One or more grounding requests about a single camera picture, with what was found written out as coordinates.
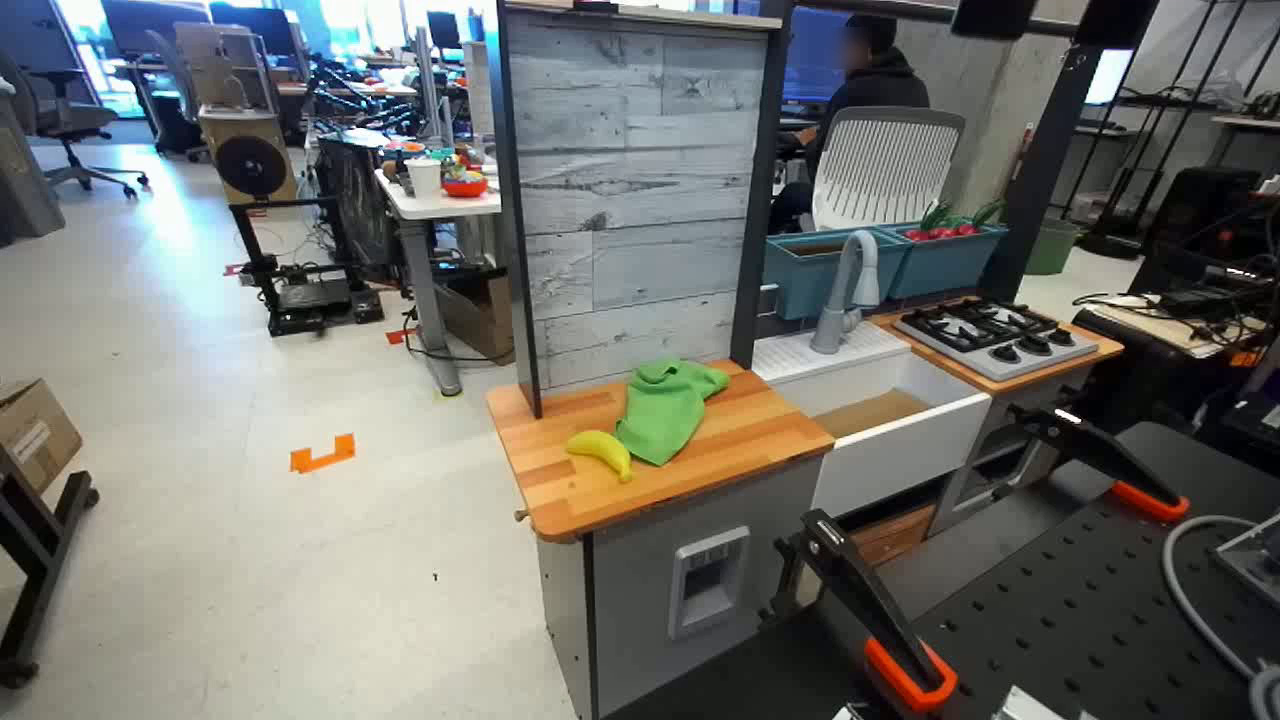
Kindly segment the white toy sink basin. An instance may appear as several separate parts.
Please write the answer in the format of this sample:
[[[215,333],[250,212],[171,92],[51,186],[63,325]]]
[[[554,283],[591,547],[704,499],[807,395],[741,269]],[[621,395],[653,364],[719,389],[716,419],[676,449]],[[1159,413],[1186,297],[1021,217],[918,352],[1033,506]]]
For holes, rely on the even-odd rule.
[[[831,355],[807,333],[763,335],[751,371],[836,434],[813,491],[831,517],[954,474],[992,403],[875,325],[862,325]]]

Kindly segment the toy stove top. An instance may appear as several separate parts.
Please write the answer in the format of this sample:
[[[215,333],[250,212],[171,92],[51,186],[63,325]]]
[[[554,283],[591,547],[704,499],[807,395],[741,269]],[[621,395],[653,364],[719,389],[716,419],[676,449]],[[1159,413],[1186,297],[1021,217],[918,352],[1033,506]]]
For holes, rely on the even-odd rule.
[[[1098,352],[1098,338],[1028,304],[945,300],[899,312],[898,327],[986,378],[1016,378]]]

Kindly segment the white desk with items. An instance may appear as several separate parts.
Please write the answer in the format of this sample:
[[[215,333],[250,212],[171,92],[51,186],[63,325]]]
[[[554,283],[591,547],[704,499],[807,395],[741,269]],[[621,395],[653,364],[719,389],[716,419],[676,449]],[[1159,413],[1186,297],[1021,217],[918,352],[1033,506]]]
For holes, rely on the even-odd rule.
[[[407,262],[407,297],[415,309],[415,347],[423,355],[429,377],[439,395],[461,395],[463,378],[457,355],[447,347],[447,325],[437,297],[437,226],[447,220],[491,220],[500,212],[500,195],[484,190],[479,199],[457,199],[447,190],[407,190],[388,170],[375,170],[375,186],[384,190],[398,217],[398,239]]]

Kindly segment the yellow toy banana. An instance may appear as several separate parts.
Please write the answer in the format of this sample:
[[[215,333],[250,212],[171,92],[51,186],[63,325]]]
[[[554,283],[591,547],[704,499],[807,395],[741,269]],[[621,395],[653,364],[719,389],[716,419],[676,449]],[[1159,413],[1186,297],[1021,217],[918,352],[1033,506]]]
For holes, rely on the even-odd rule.
[[[577,431],[566,449],[602,459],[615,479],[633,479],[633,456],[611,431]]]

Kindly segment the black orange clamp front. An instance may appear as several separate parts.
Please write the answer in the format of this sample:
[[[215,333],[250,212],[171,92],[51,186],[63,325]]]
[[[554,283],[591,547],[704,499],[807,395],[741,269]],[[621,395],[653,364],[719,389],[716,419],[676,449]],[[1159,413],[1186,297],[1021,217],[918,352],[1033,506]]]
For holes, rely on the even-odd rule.
[[[778,538],[778,553],[782,582],[767,603],[771,616],[792,616],[799,607],[799,575],[813,572],[864,628],[858,660],[906,720],[936,720],[954,702],[959,673],[913,631],[906,607],[827,512],[807,506],[799,532]]]

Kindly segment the orange floor marker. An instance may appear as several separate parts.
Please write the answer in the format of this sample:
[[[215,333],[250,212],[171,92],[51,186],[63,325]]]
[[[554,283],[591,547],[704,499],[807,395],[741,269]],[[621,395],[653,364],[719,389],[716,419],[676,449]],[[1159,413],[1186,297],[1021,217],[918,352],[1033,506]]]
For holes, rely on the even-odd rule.
[[[345,464],[345,459],[357,459],[357,434],[353,431],[341,431],[332,434],[330,449],[294,449],[287,451],[287,473],[321,473],[321,467],[332,467],[332,464]]]

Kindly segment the seated person in black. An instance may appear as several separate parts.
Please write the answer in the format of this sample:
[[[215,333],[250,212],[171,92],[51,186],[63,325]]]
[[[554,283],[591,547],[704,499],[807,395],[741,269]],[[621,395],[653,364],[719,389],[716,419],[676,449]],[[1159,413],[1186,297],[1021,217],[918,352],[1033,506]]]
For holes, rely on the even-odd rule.
[[[804,123],[785,135],[782,159],[804,159],[807,168],[817,168],[831,121],[846,109],[864,109],[864,102],[927,109],[927,85],[898,49],[892,14],[851,12],[846,19],[846,43],[840,43],[840,87],[831,92],[817,123]]]

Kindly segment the black orange clamp rear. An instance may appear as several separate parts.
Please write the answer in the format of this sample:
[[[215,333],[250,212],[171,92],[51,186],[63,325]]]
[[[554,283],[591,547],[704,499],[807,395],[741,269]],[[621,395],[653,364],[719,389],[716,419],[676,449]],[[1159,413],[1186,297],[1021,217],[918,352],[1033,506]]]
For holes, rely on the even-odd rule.
[[[1016,406],[1011,419],[1046,445],[1058,464],[1098,467],[1105,474],[1105,496],[1131,517],[1181,523],[1191,512],[1188,496],[1181,496],[1149,459],[1128,451],[1100,424],[1069,406]]]

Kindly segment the cardboard box on stand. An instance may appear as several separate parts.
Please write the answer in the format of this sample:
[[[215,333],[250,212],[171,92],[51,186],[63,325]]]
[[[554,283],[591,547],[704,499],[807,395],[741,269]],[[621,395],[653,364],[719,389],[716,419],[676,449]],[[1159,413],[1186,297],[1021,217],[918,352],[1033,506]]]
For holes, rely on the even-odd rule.
[[[0,389],[0,467],[44,491],[83,449],[82,429],[44,378]]]

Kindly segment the green cloth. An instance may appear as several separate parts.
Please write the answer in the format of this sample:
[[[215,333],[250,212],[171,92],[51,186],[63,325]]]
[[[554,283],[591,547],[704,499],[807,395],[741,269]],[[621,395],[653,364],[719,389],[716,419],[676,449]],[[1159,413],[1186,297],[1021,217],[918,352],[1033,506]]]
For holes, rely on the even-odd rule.
[[[729,389],[729,371],[684,355],[643,360],[624,377],[615,441],[643,464],[670,464],[704,424],[704,403]]]

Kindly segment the grey toy faucet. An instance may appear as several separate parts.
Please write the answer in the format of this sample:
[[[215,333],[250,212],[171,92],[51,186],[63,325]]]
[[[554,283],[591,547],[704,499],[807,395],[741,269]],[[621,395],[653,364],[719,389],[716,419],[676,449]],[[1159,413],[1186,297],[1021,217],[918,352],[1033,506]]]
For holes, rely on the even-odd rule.
[[[882,244],[871,231],[858,226],[836,259],[836,280],[821,312],[813,347],[831,355],[869,309],[882,304]]]

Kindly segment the wooden counter cabinet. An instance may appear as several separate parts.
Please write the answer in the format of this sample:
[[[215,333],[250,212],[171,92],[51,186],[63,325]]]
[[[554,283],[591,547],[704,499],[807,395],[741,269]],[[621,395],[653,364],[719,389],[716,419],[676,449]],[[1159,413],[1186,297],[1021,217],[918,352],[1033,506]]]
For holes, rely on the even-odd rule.
[[[782,581],[771,542],[799,527],[831,434],[758,371],[724,371],[692,445],[629,479],[567,451],[573,431],[621,414],[621,382],[554,390],[546,406],[521,382],[490,390],[577,720],[621,714],[759,628]]]

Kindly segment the black equipment cart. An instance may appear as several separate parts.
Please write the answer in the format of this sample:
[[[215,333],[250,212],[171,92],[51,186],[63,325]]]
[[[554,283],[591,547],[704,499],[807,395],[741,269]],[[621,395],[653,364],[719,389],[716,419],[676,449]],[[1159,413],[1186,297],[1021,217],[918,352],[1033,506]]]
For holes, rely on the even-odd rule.
[[[332,325],[380,320],[380,293],[357,269],[341,204],[302,184],[262,37],[181,19],[177,63],[246,244],[240,280],[268,312],[263,327],[323,335]]]

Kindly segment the white office chair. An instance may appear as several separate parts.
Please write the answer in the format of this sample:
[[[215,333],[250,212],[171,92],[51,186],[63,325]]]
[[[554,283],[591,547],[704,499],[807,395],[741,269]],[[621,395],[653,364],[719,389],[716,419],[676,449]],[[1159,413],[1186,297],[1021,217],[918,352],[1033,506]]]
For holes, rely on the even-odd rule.
[[[813,175],[817,226],[922,220],[945,199],[965,121],[934,109],[862,102],[823,130]]]

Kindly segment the black orange clamp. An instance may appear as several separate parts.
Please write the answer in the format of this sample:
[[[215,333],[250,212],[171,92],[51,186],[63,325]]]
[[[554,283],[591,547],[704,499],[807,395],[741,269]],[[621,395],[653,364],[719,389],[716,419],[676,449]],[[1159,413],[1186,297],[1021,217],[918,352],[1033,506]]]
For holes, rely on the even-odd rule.
[[[913,631],[906,607],[827,512],[807,506],[799,532],[778,538],[778,553],[782,582],[767,603],[771,616],[792,616],[799,607],[799,575],[813,572],[864,628],[858,660],[906,720],[936,720],[954,702],[959,673]]]
[[[1181,496],[1149,459],[1128,451],[1100,424],[1069,406],[1016,406],[1011,419],[1046,445],[1058,464],[1098,467],[1105,474],[1105,496],[1131,517],[1181,523],[1191,512],[1188,496]]]

